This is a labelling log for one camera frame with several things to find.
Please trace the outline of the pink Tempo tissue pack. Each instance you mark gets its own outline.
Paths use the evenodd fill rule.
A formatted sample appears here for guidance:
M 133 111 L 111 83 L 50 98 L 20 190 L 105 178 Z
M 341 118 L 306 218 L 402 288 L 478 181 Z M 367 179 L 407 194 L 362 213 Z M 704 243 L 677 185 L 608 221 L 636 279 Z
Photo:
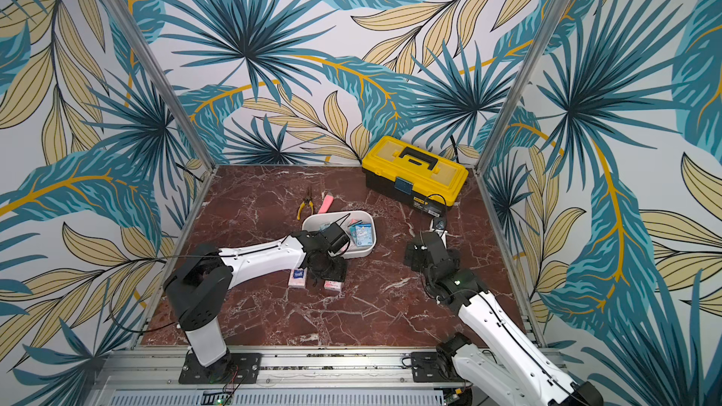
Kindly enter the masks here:
M 288 287 L 294 289 L 304 289 L 308 280 L 308 272 L 306 269 L 293 269 L 290 272 Z
M 341 292 L 343 283 L 339 281 L 326 280 L 325 283 L 323 283 L 323 288 L 326 291 Z

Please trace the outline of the blue cartoon tissue pack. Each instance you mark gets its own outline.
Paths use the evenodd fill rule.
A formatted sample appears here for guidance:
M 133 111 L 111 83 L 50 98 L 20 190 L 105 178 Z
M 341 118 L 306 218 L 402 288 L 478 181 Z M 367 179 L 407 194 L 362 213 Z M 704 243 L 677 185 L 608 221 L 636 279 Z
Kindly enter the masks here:
M 371 247 L 374 245 L 374 231 L 371 223 L 358 223 L 352 228 L 353 240 L 357 247 Z

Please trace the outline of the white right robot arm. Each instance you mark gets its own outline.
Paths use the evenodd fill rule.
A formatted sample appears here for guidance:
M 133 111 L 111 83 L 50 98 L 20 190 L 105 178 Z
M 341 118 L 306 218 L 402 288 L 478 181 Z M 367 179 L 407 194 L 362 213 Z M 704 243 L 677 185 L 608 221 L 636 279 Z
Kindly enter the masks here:
M 461 334 L 437 346 L 447 368 L 498 405 L 602 405 L 590 382 L 577 383 L 555 365 L 509 318 L 492 291 L 461 266 L 460 253 L 449 249 L 434 230 L 408 242 L 404 264 L 424 278 L 428 296 L 453 312 L 494 354 Z

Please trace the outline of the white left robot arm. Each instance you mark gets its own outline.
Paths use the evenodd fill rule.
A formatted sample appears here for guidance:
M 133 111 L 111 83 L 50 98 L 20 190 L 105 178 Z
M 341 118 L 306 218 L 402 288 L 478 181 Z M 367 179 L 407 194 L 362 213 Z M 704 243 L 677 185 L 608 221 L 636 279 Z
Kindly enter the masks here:
M 295 231 L 278 240 L 239 248 L 218 248 L 187 256 L 165 280 L 163 290 L 201 368 L 225 367 L 229 352 L 219 315 L 229 292 L 277 272 L 305 270 L 321 281 L 342 282 L 342 256 L 351 239 L 340 225 Z

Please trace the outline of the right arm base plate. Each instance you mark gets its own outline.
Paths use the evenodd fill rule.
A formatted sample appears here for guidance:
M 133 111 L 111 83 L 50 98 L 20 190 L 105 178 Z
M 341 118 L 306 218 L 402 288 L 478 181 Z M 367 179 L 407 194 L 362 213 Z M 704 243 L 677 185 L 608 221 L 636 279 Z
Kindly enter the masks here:
M 408 368 L 415 383 L 461 383 L 451 362 L 436 351 L 414 351 L 409 356 Z

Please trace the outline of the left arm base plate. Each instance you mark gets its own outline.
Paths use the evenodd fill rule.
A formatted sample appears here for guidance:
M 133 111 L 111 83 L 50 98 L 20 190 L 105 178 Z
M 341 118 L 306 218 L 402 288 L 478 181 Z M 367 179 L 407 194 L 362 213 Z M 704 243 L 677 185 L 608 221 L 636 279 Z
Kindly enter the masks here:
M 255 385 L 261 368 L 261 353 L 230 353 L 208 367 L 199 363 L 197 355 L 190 351 L 186 355 L 180 385 Z

